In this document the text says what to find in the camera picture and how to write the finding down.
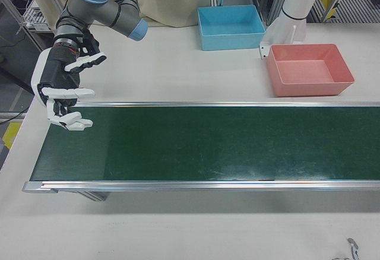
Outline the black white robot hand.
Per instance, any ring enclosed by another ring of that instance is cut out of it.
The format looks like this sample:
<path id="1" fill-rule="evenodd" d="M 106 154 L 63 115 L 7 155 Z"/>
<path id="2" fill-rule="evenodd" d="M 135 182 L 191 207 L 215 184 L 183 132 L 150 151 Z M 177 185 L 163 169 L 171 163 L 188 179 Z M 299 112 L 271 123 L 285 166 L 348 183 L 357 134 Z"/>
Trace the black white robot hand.
<path id="1" fill-rule="evenodd" d="M 69 131 L 83 131 L 93 122 L 84 119 L 80 112 L 69 108 L 79 99 L 93 97 L 95 92 L 80 87 L 80 72 L 85 68 L 102 63 L 103 52 L 78 59 L 70 47 L 54 46 L 44 50 L 37 60 L 31 86 L 34 95 L 45 107 L 47 119 Z"/>

